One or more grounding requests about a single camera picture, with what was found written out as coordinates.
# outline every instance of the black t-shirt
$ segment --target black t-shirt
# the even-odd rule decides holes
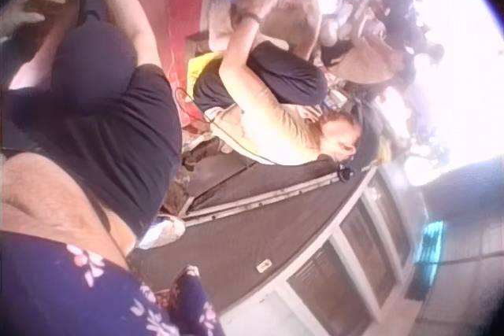
[[[143,65],[121,97],[89,116],[51,116],[35,140],[140,237],[180,164],[182,135],[165,74]]]

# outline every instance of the bright sky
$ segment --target bright sky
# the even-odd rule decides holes
[[[425,84],[451,168],[504,153],[504,43],[484,0],[423,0],[418,7],[445,48]]]

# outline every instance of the wire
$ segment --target wire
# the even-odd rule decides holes
[[[238,142],[236,139],[234,139],[226,130],[224,130],[221,126],[219,126],[218,124],[215,123],[215,119],[211,120],[206,114],[205,112],[203,112],[201,109],[198,109],[202,112],[202,115],[203,117],[205,117],[204,119],[202,118],[199,118],[199,117],[196,117],[196,116],[193,116],[192,114],[190,114],[184,106],[181,105],[180,103],[180,100],[179,100],[179,97],[177,96],[177,91],[181,91],[183,92],[183,94],[187,97],[187,98],[190,98],[191,102],[196,105],[196,107],[198,107],[198,105],[196,104],[194,98],[192,96],[190,96],[188,94],[188,92],[186,90],[184,90],[183,88],[180,88],[180,87],[177,87],[175,89],[175,100],[176,100],[176,103],[177,105],[179,106],[179,109],[182,110],[182,112],[186,113],[190,118],[192,118],[193,120],[197,120],[197,121],[201,121],[201,122],[204,122],[205,124],[208,124],[208,125],[214,125],[215,127],[217,127],[220,131],[222,131],[223,133],[225,133],[234,143],[236,143],[238,146],[240,146],[242,149],[244,149],[245,151],[247,151],[250,155],[254,156],[254,157],[258,157],[259,159],[262,159],[263,161],[267,161],[268,163],[270,163],[271,165],[281,165],[281,164],[278,164],[278,163],[275,163],[274,161],[271,161],[270,159],[268,159],[267,157],[263,157],[262,155],[259,155],[257,153],[253,153],[252,151],[250,151],[249,149],[247,149],[244,145],[242,145],[240,142]]]

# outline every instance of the blue floral fabric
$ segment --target blue floral fabric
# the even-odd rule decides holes
[[[76,246],[4,232],[0,334],[224,335],[196,267],[159,296],[131,273]]]

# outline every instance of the bracelet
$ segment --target bracelet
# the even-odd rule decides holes
[[[259,25],[261,25],[261,23],[262,23],[262,19],[258,15],[256,15],[255,13],[252,13],[252,12],[245,12],[242,15],[242,19],[245,19],[245,18],[250,18],[252,20],[255,20],[255,21],[257,21],[257,23]]]

